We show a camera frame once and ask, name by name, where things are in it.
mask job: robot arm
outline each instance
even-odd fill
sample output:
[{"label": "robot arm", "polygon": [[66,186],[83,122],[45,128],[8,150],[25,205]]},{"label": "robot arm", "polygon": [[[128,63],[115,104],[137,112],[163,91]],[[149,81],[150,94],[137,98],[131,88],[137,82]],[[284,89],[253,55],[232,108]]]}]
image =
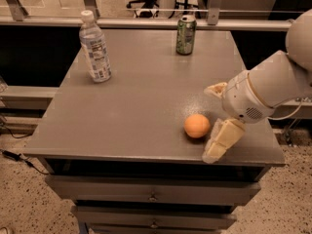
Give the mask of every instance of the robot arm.
[{"label": "robot arm", "polygon": [[245,132],[245,125],[270,115],[294,98],[312,96],[312,10],[295,20],[286,38],[287,53],[278,51],[228,83],[208,87],[204,93],[221,99],[230,116],[217,121],[203,160],[217,161]]}]

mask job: bottle label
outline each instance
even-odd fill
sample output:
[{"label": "bottle label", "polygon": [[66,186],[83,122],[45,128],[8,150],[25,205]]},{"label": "bottle label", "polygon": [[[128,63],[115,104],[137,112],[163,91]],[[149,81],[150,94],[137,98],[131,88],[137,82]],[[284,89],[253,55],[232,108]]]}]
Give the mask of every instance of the bottle label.
[{"label": "bottle label", "polygon": [[107,80],[110,75],[110,63],[104,35],[81,43],[91,76],[95,81]]}]

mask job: green can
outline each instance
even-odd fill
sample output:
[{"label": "green can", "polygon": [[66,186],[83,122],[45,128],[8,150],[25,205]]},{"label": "green can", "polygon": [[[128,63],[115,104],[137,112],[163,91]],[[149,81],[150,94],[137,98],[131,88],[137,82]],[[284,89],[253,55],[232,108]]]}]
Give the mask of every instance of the green can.
[{"label": "green can", "polygon": [[196,32],[194,15],[183,15],[177,23],[176,51],[181,55],[193,52]]}]

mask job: clear bottle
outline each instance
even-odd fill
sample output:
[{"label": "clear bottle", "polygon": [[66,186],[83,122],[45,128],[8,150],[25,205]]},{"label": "clear bottle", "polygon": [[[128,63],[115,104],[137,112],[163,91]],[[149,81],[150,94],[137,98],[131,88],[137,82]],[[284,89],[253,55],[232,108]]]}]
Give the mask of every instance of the clear bottle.
[{"label": "clear bottle", "polygon": [[79,38],[89,72],[95,82],[106,81],[111,77],[111,71],[104,34],[96,24],[92,11],[83,11],[81,19],[83,24]]}]

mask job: speckled floor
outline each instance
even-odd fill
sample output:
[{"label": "speckled floor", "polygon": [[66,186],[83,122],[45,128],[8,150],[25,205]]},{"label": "speckled floor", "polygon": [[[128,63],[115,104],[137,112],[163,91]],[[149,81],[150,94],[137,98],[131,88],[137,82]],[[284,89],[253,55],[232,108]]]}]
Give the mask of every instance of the speckled floor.
[{"label": "speckled floor", "polygon": [[[1,135],[0,148],[22,153],[29,139]],[[311,136],[295,131],[293,143],[294,147],[288,147],[281,141],[287,165],[264,176],[261,191],[235,210],[238,220],[224,234],[312,233]],[[78,233],[77,220],[70,213],[72,203],[61,200],[44,178],[25,164],[0,155],[0,226],[22,234]]]}]

